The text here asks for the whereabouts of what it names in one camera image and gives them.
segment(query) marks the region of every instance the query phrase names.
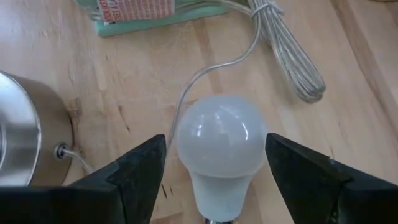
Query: white bulb base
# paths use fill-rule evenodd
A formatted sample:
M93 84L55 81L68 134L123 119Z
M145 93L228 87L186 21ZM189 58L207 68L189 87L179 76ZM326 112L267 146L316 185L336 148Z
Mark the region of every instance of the white bulb base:
M252 176L217 178L190 172L199 212L213 222L230 222L242 212Z

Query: coiled cord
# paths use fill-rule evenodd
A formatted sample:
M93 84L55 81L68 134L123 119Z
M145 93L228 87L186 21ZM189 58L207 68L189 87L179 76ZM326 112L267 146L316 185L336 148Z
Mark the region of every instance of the coiled cord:
M176 14L178 14L198 7L222 5L231 9L239 10L251 16L252 19L254 19L256 31L250 47L237 59L203 68L191 77L190 81L182 91L180 99L177 101L169 133L169 140L167 142L167 149L169 149L172 144L175 130L178 126L183 101L193 84L200 77L213 70L235 65L243 61L254 50L260 37L263 37L272 47L278 64L298 97L307 103L314 103L322 98L323 92L326 88L325 82L307 54L294 39L289 29L280 18L280 15L283 14L282 10L280 10L276 3L270 2L269 0L248 0L248 3L249 5L245 6L231 0L195 0L182 4L176 8ZM102 20L101 14L98 11L95 11L92 8L90 8L89 11L90 18L92 20Z

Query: frosted glass bulb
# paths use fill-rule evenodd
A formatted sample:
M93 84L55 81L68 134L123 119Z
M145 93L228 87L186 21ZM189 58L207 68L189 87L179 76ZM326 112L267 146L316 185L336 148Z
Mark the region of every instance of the frosted glass bulb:
M227 222L241 213L249 183L264 163L267 133L257 109L234 95L199 99L183 114L178 155L205 218Z

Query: wood grain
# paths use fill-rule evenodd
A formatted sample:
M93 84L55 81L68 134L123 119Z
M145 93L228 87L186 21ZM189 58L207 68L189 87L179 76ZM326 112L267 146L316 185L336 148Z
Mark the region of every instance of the wood grain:
M203 77L189 104L239 94L269 129L398 184L396 4L278 0L284 20L325 79L321 102L288 89L272 51ZM0 2L0 69L51 86L73 118L75 141L95 169L158 133L190 76L237 57L252 39L238 12L102 39L73 1ZM171 149L153 224L203 223L189 174ZM67 183L83 175L76 163ZM250 184L238 223L293 223L268 164Z

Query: label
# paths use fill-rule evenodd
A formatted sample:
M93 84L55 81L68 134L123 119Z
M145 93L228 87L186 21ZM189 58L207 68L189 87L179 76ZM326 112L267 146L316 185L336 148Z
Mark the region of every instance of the label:
M174 14L175 0L97 0L105 22L161 19Z

